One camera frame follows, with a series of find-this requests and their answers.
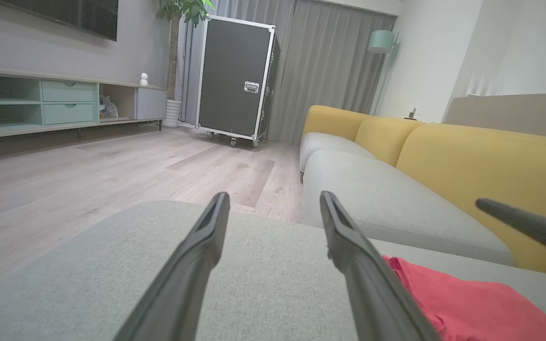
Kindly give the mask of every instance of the white plant pot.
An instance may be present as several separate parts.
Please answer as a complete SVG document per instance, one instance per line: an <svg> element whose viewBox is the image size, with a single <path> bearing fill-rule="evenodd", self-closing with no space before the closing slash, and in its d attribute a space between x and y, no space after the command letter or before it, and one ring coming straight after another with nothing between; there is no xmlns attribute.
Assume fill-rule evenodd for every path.
<svg viewBox="0 0 546 341"><path fill-rule="evenodd" d="M182 101L167 100L165 119L161 123L164 127L178 128L178 118L182 110Z"/></svg>

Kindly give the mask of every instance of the mint green drawer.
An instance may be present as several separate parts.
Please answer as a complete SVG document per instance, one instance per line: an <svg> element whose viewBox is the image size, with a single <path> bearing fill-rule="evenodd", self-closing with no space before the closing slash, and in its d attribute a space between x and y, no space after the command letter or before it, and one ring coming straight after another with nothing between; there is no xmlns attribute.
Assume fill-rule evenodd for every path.
<svg viewBox="0 0 546 341"><path fill-rule="evenodd" d="M45 102L93 102L94 85L89 83L41 81Z"/></svg>
<svg viewBox="0 0 546 341"><path fill-rule="evenodd" d="M94 121L93 104L44 104L46 125L89 121Z"/></svg>

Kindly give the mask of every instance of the curtain fold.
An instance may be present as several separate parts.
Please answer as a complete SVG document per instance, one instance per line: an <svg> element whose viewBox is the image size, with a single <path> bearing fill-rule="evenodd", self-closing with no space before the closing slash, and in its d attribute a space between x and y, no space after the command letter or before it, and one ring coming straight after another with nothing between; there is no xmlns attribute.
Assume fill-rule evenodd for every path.
<svg viewBox="0 0 546 341"><path fill-rule="evenodd" d="M383 54L366 49L370 33L390 30L395 17L317 0L296 0L280 68L269 140L299 144L314 104L367 113Z"/></svg>
<svg viewBox="0 0 546 341"><path fill-rule="evenodd" d="M213 15L273 24L282 48L267 139L299 144L306 110L321 104L368 113L383 54L366 48L370 33L395 17L318 0L213 0ZM203 23L179 37L184 57L183 121L195 124Z"/></svg>

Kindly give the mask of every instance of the red cloth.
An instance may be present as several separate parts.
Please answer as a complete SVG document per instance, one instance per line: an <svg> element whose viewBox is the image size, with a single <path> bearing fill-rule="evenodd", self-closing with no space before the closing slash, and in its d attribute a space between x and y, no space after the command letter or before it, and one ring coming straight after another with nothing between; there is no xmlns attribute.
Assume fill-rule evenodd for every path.
<svg viewBox="0 0 546 341"><path fill-rule="evenodd" d="M546 314L511 287L385 259L444 341L546 341Z"/></svg>

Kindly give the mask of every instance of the gray seat cushion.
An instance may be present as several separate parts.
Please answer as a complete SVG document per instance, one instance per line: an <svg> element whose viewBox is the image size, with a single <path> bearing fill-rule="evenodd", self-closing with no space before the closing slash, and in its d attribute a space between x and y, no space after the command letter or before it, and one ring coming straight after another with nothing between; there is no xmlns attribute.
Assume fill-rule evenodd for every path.
<svg viewBox="0 0 546 341"><path fill-rule="evenodd" d="M0 284L0 340L111 340L203 207L120 212ZM372 241L389 256L465 280L498 281L546 313L546 274ZM323 229L230 214L196 340L357 340Z"/></svg>
<svg viewBox="0 0 546 341"><path fill-rule="evenodd" d="M509 248L455 205L385 162L340 151L310 157L303 222L323 227L319 196L333 192L368 238L513 265Z"/></svg>
<svg viewBox="0 0 546 341"><path fill-rule="evenodd" d="M343 151L363 157L375 158L369 151L344 137L323 133L307 133L300 142L301 172L305 171L305 165L311 154L319 149L332 149L334 151Z"/></svg>

